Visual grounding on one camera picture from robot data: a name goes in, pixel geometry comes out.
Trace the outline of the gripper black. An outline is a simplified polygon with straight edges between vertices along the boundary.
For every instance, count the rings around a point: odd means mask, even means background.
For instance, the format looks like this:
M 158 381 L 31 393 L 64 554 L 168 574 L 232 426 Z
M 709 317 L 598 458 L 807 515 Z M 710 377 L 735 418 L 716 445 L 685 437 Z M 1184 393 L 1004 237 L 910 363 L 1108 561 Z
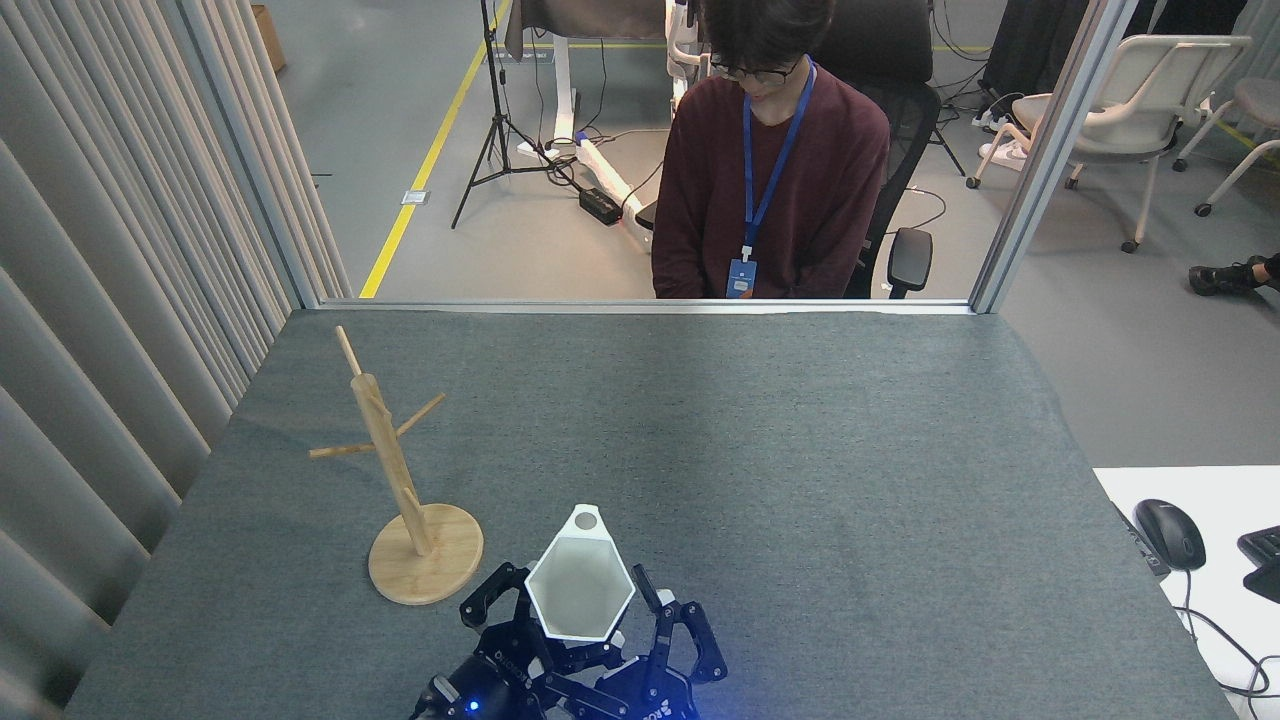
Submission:
M 436 674 L 422 691 L 413 719 L 544 719 L 539 682 L 553 669 L 532 651 L 527 568 L 503 562 L 460 603 L 460 619 L 479 634 L 476 650 L 449 676 Z M 511 621 L 490 625 L 490 607 L 517 592 Z
M 644 664 L 625 664 L 621 648 L 612 641 L 568 647 L 564 641 L 535 633 L 532 648 L 541 671 L 532 675 L 532 689 L 548 693 L 548 678 L 556 674 L 570 679 L 572 693 L 586 693 L 590 688 L 622 700 L 628 706 L 625 719 L 699 719 L 692 684 L 722 682 L 730 674 L 707 612 L 696 601 L 680 606 L 673 591 L 655 588 L 641 564 L 635 564 L 631 574 L 655 618 L 653 647 Z M 669 667 L 677 620 L 687 629 L 698 653 L 690 676 Z M 609 671 L 595 679 L 593 685 L 575 679 L 577 673 L 590 667 Z M 646 683 L 657 683 L 655 694 L 650 694 Z

